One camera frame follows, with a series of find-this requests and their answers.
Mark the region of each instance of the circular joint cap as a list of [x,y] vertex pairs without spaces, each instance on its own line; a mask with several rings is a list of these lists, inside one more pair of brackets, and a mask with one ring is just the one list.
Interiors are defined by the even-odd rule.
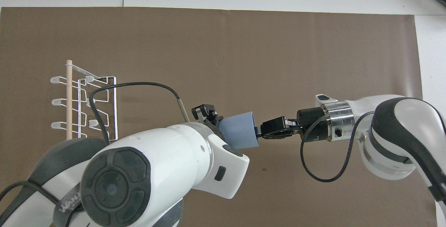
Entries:
[[94,157],[81,179],[82,205],[97,224],[126,227],[150,198],[150,163],[135,148],[108,149]]

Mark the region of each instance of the silver metal cylinder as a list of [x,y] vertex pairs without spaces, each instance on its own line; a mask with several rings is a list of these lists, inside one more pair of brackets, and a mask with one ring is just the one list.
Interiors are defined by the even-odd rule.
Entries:
[[355,115],[346,101],[322,104],[322,109],[330,115],[328,120],[328,141],[350,139]]

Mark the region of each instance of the black button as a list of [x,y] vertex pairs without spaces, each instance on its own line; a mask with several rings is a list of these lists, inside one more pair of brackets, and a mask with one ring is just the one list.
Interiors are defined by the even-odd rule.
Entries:
[[91,196],[86,196],[82,200],[84,208],[88,209],[88,215],[93,221],[101,226],[107,226],[110,224],[110,215],[105,211],[98,208],[93,201]]
[[107,157],[102,155],[96,160],[88,164],[87,170],[82,177],[82,186],[85,188],[90,188],[93,184],[93,178],[98,173],[99,170],[107,165]]
[[325,100],[330,100],[330,97],[328,97],[326,95],[318,95],[317,99],[319,99],[321,101],[325,101]]
[[120,206],[127,197],[129,185],[124,175],[116,170],[106,171],[99,176],[94,186],[98,202],[107,208]]
[[231,147],[231,146],[229,146],[227,144],[225,144],[223,146],[223,149],[226,149],[227,151],[231,152],[232,154],[234,154],[236,156],[239,156],[239,157],[243,156],[243,154],[240,151],[237,151],[236,149],[234,149],[233,147]]
[[225,173],[226,173],[226,167],[220,166],[214,179],[217,181],[221,181]]
[[142,190],[135,190],[130,195],[129,202],[120,211],[116,213],[116,219],[121,224],[129,221],[140,210],[142,201],[144,199],[144,192]]
[[144,160],[131,150],[116,152],[113,159],[113,165],[125,170],[132,182],[141,181],[145,178],[147,166]]

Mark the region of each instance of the gray strap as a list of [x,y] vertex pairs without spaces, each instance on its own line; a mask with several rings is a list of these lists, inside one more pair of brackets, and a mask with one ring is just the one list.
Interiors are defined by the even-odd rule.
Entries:
[[446,183],[438,183],[428,187],[437,202],[446,201]]
[[76,184],[60,201],[56,204],[53,212],[53,224],[56,227],[68,227],[71,216],[75,209],[81,204],[80,185]]

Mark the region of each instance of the white plastic casing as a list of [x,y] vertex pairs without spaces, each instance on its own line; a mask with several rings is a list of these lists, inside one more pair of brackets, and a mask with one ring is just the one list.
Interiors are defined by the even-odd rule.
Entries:
[[[89,161],[82,162],[51,178],[42,188],[56,198],[62,198],[81,180]],[[2,227],[47,227],[53,222],[54,204],[39,192],[32,194],[8,218]],[[90,218],[84,214],[87,222]]]
[[[426,102],[416,99],[406,99],[395,105],[395,117],[404,128],[428,149],[442,171],[445,172],[446,158],[444,158],[444,154],[446,154],[446,135],[438,112]],[[404,150],[398,152],[396,147],[393,144],[392,147],[386,148],[395,154],[411,158],[417,166],[417,169],[422,173],[425,182],[430,186],[429,180],[424,176],[421,168],[418,167],[416,160]]]
[[[194,128],[177,124],[139,132],[104,148],[102,151],[133,147],[150,162],[150,199],[142,216],[130,226],[152,226],[191,188],[232,198],[249,159],[225,150],[225,144],[215,134],[204,138]],[[215,181],[220,165],[226,167],[226,173],[221,181]]]
[[[355,116],[355,122],[365,113],[370,111],[375,111],[376,107],[387,100],[392,98],[403,97],[402,95],[374,95],[363,97],[358,100],[350,101],[346,100],[346,102],[352,108],[353,115]],[[371,124],[371,119],[373,115],[367,116],[361,120],[360,125],[356,129],[356,139],[363,139],[363,137],[367,134],[367,131]]]
[[[403,149],[384,140],[373,129],[371,130],[376,141],[381,144],[385,149],[393,149],[393,153],[406,156]],[[388,180],[400,180],[411,174],[415,169],[414,164],[403,164],[381,155],[370,142],[368,135],[365,137],[365,141],[360,143],[360,153],[364,165],[374,175],[388,179]]]

